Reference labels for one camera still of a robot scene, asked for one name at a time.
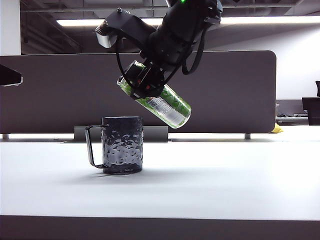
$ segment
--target textured glass mug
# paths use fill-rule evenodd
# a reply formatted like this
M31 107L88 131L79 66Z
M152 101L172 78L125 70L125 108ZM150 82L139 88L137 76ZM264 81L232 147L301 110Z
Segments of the textured glass mug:
M90 129L102 129L103 164L96 165L93 156ZM140 116L104 117L102 125L87 126L85 138L89 162L110 175L140 172L143 163L143 118Z

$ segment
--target desk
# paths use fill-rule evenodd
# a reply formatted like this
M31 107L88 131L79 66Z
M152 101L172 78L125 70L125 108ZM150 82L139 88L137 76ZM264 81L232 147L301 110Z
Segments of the desk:
M283 129L172 133L190 142L145 143L143 171L127 176L91 167L84 143L1 142L1 215L319 221L320 126Z
M275 121L279 124L281 123L309 124L308 117L305 117L305 116L276 117Z

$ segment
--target fluorescent light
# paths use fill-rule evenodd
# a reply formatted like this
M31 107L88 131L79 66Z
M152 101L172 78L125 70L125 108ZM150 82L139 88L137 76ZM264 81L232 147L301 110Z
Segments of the fluorescent light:
M104 19L74 19L74 20L57 20L56 22L63 27L97 27ZM162 23L163 18L142 18L146 24L158 26Z
M320 16L223 17L221 24L316 24Z
M159 26L162 24L162 21L164 20L162 17L157 18L141 18L142 21L144 21L146 24L152 25L152 26Z
M97 27L104 19L74 19L74 20L57 20L56 22L63 27Z
M142 18L146 24L158 26L163 18ZM57 20L63 27L97 27L103 19ZM313 24L320 23L320 16L253 16L223 17L221 24Z

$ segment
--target mug handle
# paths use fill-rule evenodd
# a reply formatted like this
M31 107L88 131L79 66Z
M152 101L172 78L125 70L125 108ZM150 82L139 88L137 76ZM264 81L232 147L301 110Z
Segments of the mug handle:
M86 146L88 149L88 157L89 157L89 162L92 166L96 167L97 169L105 169L108 168L108 166L104 164L96 165L94 161L94 154L92 151L92 142L91 142L91 136L90 136L90 129L92 128L102 128L104 127L103 125L95 125L95 126L87 126L85 128L85 140L86 140Z

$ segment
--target black cable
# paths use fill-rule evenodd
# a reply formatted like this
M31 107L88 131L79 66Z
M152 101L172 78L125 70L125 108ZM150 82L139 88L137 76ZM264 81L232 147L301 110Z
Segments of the black cable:
M122 39L122 36L118 35L115 41L115 55L116 55L116 61L118 63L118 67L120 69L120 72L124 78L124 80L128 83L128 85L132 88L132 89L136 89L136 87L134 85L131 84L131 82L128 80L127 78L127 74L125 73L122 64L121 64L121 60L120 60L120 54L119 54L119 43Z
M198 47L198 50L197 50L197 53L196 53L196 56L195 56L195 59L194 59L194 62L192 64L191 69L188 70L188 68L187 68L187 59L185 59L184 62L182 63L182 73L184 75L192 74L195 72L195 70L197 70L197 68L200 64L204 49L205 49L205 36L206 36L207 30L208 30L207 27L205 29L203 29L203 32L201 34L200 44L199 44L199 47Z
M180 66L183 64L183 62L187 60L187 57L188 57L187 54L188 54L188 52L189 52L189 48L192 46L192 44L194 43L194 40L195 40L195 38L196 38L197 30L198 30L198 25L199 25L200 21L201 21L201 14L199 14L199 16L198 16L198 18L197 18L197 21L196 21L196 23L195 23L195 25L194 25L194 30L193 30L193 33L192 33L191 41L188 42L188 45L187 45L187 47L185 48L185 51L184 51L184 53L183 53L183 55L182 55L182 57L181 57L180 62L177 62L177 63L176 63L175 69L171 72L171 74L170 74L170 75L167 77L167 79L163 82L163 85L166 85L166 84L169 82L169 80L175 75L175 73L178 71L178 69L179 69Z

